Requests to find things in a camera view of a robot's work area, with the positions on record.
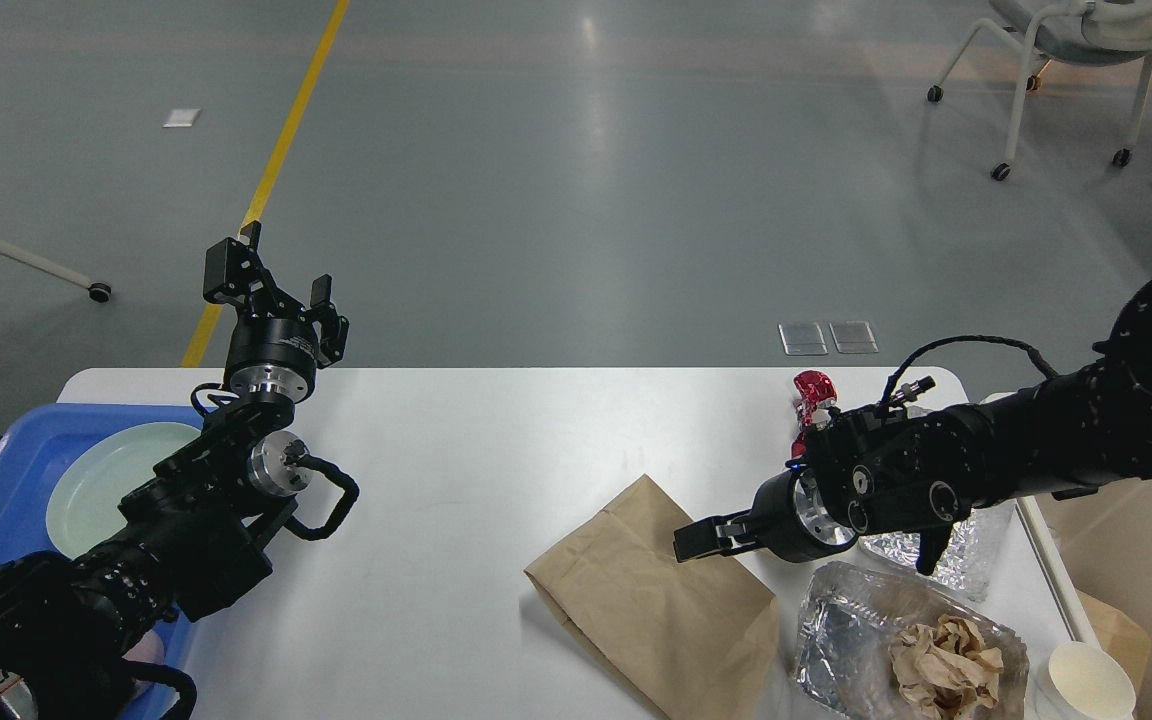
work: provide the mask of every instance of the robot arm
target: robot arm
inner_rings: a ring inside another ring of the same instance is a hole
[[[122,659],[177,607],[191,620],[233,605],[268,577],[264,548],[280,528],[302,539],[328,537],[357,500],[357,484],[310,455],[287,432],[294,407],[314,392],[314,373],[339,361],[348,320],[329,302],[329,278],[314,281],[310,306],[280,291],[248,242],[227,238],[207,251],[204,297],[228,302],[238,321],[195,441],[154,465],[154,478],[123,497],[127,525],[74,561],[36,552],[0,564],[0,717],[115,717],[135,679],[177,689],[165,719],[183,720],[194,682],[172,667]],[[324,528],[296,520],[302,470],[342,490]]]
[[[893,388],[916,353],[877,404],[832,410],[829,423],[809,429],[803,457],[765,482],[750,510],[676,530],[677,560],[767,547],[804,562],[846,551],[858,536],[916,532],[918,570],[930,575],[952,525],[977,507],[1151,479],[1152,281],[1094,350],[1102,357],[1078,372],[1044,372],[1046,381],[1009,397],[915,418],[905,404],[931,378]]]

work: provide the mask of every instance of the white paper cup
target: white paper cup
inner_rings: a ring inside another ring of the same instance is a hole
[[[1068,642],[1038,669],[1034,711],[1041,720],[1128,720],[1132,680],[1099,647]]]

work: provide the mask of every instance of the gray chair seat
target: gray chair seat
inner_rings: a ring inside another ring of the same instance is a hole
[[[990,0],[993,9],[1021,32],[1029,28],[1029,21],[1034,14],[1052,0]],[[1126,53],[1122,50],[1106,50],[1098,47],[1083,37],[1083,18],[1060,15],[1060,17],[1047,18],[1041,28],[1038,28],[1038,50],[1043,54],[1051,55],[1062,63],[1070,65],[1120,65],[1128,63],[1146,55],[1146,51],[1139,53]]]

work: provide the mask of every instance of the brown paper bag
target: brown paper bag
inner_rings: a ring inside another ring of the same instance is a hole
[[[776,597],[736,560],[681,564],[691,523],[643,475],[526,567],[554,616],[670,720],[753,714],[776,655]]]

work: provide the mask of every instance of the yellow floor line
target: yellow floor line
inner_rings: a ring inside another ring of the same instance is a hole
[[[296,92],[296,100],[291,101],[291,109],[287,111],[287,120],[283,121],[283,130],[278,134],[274,143],[274,151],[270,152],[270,162],[265,164],[265,173],[262,174],[260,184],[257,184],[252,195],[251,204],[247,206],[247,214],[243,215],[243,225],[259,220],[265,211],[265,204],[270,200],[270,194],[274,191],[274,183],[278,181],[278,173],[283,168],[283,160],[287,159],[287,151],[291,149],[291,142],[296,139],[297,128],[301,128],[301,119],[305,115],[305,108],[310,104],[310,96],[314,94],[314,85],[319,82],[319,73],[323,73],[323,65],[328,59],[332,44],[340,28],[340,20],[344,18],[344,12],[349,8],[349,0],[338,0],[335,9],[332,10],[332,18],[328,26],[319,38],[319,46],[314,50],[314,58],[310,60],[310,68],[305,70],[305,78],[301,82],[301,89]],[[202,363],[202,355],[207,350],[211,342],[211,334],[215,332],[217,320],[220,319],[220,305],[207,304],[202,309],[202,317],[198,318],[194,336],[189,338],[189,346],[184,351],[184,357],[180,359],[182,367],[197,367]]]

